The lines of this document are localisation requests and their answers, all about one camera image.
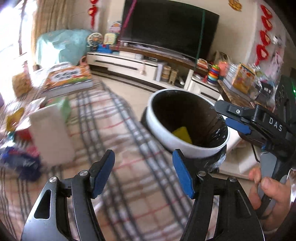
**plaid tablecloth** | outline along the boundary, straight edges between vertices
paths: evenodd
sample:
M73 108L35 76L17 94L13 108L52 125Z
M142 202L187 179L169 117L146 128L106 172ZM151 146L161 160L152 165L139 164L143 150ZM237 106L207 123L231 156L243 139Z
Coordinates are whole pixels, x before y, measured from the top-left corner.
M19 240L32 205L51 176L73 177L100 160L107 149L112 149L115 166L103 194L93 200L106 240L179 240L193 202L179 185L171 154L136 121L128 103L108 89L101 81L103 78L94 79L93 90L69 96L72 113L67 126L76 150L75 160L45 168L42 177L34 183L20 180L0 168L0 219ZM31 91L20 101L3 106L1 129L9 113L38 96L39 91ZM68 201L72 235L79 240L72 200ZM217 215L217 204L214 199L212 216ZM209 237L214 227L213 218Z

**human hand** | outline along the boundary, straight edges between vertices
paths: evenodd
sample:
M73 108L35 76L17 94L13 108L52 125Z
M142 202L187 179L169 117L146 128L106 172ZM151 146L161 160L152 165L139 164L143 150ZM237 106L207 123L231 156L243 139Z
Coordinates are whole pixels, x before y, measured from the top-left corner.
M258 195L258 185L260 185L260 188L267 196L276 201L272 211L264 213L264 216L269 216L266 220L262 221L263 229L270 231L278 228L289 213L291 207L291 185L289 179L286 184L282 184L270 177L264 177L261 180L259 167L249 172L249 179L255 182L249 193L249 199L254 210L258 209L261 205L261 199Z

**fan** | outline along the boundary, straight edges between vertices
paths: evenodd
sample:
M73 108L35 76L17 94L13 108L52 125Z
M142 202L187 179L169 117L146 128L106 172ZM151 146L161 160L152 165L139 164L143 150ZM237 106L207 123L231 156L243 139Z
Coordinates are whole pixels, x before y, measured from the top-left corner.
M97 47L103 42L103 35L100 33L92 33L87 37L88 47Z

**book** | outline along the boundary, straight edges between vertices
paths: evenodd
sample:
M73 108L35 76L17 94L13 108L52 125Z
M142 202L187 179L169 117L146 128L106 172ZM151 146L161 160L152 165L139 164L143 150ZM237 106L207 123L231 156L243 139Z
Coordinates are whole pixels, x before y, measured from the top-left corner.
M53 98L94 86L88 65L72 66L50 72L43 84L42 97Z

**television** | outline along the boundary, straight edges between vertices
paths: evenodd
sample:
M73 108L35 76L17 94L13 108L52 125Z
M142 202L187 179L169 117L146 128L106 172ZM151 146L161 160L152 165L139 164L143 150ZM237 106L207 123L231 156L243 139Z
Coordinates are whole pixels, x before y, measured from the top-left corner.
M133 0L126 0L122 24ZM120 41L173 50L196 58L204 9L170 0L137 0ZM199 58L206 59L217 29L219 15L205 11Z

